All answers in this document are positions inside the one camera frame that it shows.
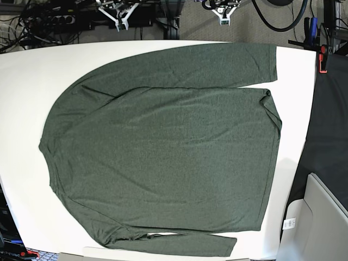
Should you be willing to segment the dark green long-sleeve shirt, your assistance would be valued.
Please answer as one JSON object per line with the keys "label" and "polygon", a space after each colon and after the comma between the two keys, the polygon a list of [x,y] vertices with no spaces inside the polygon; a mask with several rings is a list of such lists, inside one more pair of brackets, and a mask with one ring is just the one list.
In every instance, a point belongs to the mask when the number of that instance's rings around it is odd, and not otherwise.
{"label": "dark green long-sleeve shirt", "polygon": [[276,47],[215,43],[99,67],[48,114],[50,186],[106,248],[228,257],[259,231],[282,120],[268,89]]}

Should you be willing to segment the black power strip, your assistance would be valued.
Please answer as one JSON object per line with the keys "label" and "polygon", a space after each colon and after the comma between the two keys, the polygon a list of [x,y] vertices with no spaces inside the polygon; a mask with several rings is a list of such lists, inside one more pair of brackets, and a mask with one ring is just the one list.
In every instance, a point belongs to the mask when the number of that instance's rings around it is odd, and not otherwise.
{"label": "black power strip", "polygon": [[72,25],[76,22],[76,18],[72,15],[54,15],[46,16],[38,19],[41,23],[51,26]]}

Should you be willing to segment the red clamp on table edge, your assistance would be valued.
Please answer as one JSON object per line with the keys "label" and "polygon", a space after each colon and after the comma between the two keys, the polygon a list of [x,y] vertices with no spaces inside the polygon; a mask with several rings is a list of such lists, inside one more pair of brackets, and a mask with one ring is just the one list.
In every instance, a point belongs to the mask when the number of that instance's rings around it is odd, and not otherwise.
{"label": "red clamp on table edge", "polygon": [[322,45],[319,50],[319,73],[327,73],[326,63],[328,56],[331,54],[330,46]]}

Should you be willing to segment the grey plastic bin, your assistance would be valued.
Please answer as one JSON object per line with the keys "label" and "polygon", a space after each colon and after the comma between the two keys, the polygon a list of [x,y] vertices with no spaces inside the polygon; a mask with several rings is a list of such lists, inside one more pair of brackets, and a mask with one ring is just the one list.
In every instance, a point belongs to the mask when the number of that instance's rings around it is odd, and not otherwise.
{"label": "grey plastic bin", "polygon": [[347,210],[314,173],[287,209],[276,259],[347,260]]}

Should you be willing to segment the blue and black handled tools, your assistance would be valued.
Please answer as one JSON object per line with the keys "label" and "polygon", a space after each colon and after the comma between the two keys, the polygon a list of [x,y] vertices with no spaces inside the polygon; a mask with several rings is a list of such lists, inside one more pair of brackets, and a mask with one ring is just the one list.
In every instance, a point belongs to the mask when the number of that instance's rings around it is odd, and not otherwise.
{"label": "blue and black handled tools", "polygon": [[318,18],[317,17],[305,17],[304,18],[304,43],[308,46],[315,45],[316,33],[317,33]]}

